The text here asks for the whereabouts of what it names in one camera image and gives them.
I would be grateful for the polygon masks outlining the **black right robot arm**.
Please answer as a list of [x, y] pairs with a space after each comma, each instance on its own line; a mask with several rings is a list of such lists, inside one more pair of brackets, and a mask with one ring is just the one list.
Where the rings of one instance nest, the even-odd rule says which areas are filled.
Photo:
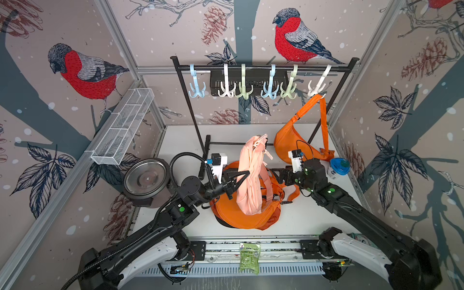
[[435, 290], [443, 281], [436, 250], [424, 239], [416, 241], [391, 228], [357, 203], [348, 192], [328, 181], [321, 166], [299, 172], [271, 169], [278, 183], [307, 190], [317, 205], [355, 227], [373, 245], [360, 242], [340, 229], [325, 230], [318, 241], [327, 258], [343, 256], [386, 280], [394, 290]]

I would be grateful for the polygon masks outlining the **orange crossbody bag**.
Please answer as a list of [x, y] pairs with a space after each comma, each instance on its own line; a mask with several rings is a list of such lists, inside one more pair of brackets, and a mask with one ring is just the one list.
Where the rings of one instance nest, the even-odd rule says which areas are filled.
[[300, 196], [300, 189], [296, 186], [286, 186], [277, 180], [274, 170], [267, 169], [264, 164], [260, 170], [255, 170], [256, 178], [249, 175], [240, 186], [238, 197], [233, 199], [246, 215], [256, 215], [276, 202], [291, 204]]

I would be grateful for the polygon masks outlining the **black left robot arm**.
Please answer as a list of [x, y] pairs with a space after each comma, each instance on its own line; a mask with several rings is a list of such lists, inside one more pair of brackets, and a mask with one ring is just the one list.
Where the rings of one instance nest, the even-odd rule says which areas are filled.
[[173, 195], [157, 210], [153, 220], [116, 245], [100, 252], [93, 248], [88, 250], [81, 257], [78, 272], [68, 279], [63, 289], [68, 289], [78, 281], [83, 290], [116, 290], [127, 277], [123, 271], [166, 239], [174, 242], [174, 249], [167, 253], [168, 259], [185, 257], [189, 252], [190, 241], [183, 229], [199, 216], [197, 208], [223, 194], [231, 197], [250, 176], [247, 170], [228, 170], [218, 180], [212, 170], [206, 168], [206, 184], [197, 176], [189, 176], [182, 184], [178, 184], [174, 177], [174, 164], [181, 157], [196, 158], [204, 166], [209, 164], [195, 153], [181, 152], [175, 155], [169, 164], [170, 191]]

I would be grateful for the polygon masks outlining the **pink waist bag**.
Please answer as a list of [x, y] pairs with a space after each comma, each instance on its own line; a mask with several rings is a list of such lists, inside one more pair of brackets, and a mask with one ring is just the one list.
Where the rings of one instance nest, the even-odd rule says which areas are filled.
[[274, 198], [272, 182], [264, 156], [273, 159], [267, 151], [268, 135], [256, 135], [246, 142], [240, 152], [238, 171], [248, 171], [237, 190], [236, 202], [246, 215], [257, 215], [266, 209]]

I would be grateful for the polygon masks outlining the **orange sling bag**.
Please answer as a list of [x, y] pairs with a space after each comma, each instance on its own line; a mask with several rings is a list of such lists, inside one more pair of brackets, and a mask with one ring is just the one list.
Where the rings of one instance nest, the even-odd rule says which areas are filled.
[[[321, 129], [324, 148], [319, 150], [311, 146], [296, 131], [294, 124], [299, 121], [310, 109], [320, 103], [321, 112]], [[288, 152], [301, 150], [307, 159], [317, 158], [322, 161], [331, 161], [334, 158], [334, 152], [329, 149], [329, 133], [327, 127], [326, 100], [320, 94], [313, 96], [276, 134], [274, 139], [274, 148], [278, 157], [285, 163], [291, 164], [291, 158]]]

